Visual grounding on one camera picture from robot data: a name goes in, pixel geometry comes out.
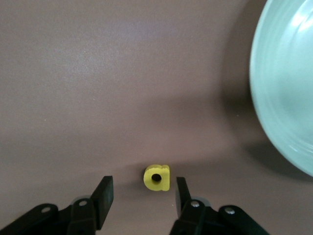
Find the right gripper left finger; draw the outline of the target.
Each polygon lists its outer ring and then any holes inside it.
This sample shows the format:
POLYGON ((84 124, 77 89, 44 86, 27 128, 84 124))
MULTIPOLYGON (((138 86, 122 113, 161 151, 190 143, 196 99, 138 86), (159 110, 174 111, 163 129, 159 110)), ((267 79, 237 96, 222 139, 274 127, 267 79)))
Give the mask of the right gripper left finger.
POLYGON ((94 235, 102 229, 113 203, 113 177, 105 176, 89 197, 59 210, 40 204, 1 229, 2 235, 94 235))

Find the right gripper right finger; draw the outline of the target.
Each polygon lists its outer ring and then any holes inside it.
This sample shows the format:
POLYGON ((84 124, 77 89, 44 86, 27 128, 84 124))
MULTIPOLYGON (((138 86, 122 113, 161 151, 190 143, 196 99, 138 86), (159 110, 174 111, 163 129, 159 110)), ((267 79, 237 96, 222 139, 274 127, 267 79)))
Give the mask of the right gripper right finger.
POLYGON ((244 210, 226 205, 218 211, 199 199, 192 198, 184 177, 176 178, 176 205, 178 219, 171 235, 267 235, 244 210))

